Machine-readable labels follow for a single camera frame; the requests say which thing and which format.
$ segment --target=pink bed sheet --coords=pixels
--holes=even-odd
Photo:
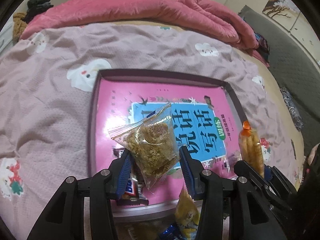
[[[152,19],[216,38],[266,63],[255,53],[252,28],[226,6],[212,0],[69,0],[36,16],[21,35],[48,28],[118,20]]]

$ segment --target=brown snack food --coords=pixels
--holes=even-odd
[[[170,103],[140,122],[109,133],[132,152],[148,189],[179,161]]]
[[[243,123],[243,130],[239,134],[239,147],[242,159],[264,178],[264,161],[260,139],[257,131],[251,128],[248,121]]]

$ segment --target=tree painting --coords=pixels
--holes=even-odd
[[[292,18],[300,10],[291,0],[269,0],[262,12],[271,18],[276,15]]]

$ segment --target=blue rectangle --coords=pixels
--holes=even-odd
[[[131,118],[138,122],[166,103],[132,103]],[[173,131],[179,144],[188,145],[191,157],[201,162],[226,154],[224,142],[214,124],[214,112],[207,104],[172,103]]]

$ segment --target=green oval label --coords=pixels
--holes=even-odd
[[[226,139],[226,134],[224,133],[222,123],[221,123],[221,121],[220,121],[220,119],[218,117],[214,118],[214,124],[216,125],[216,128],[218,130],[219,138],[221,140],[225,140]]]

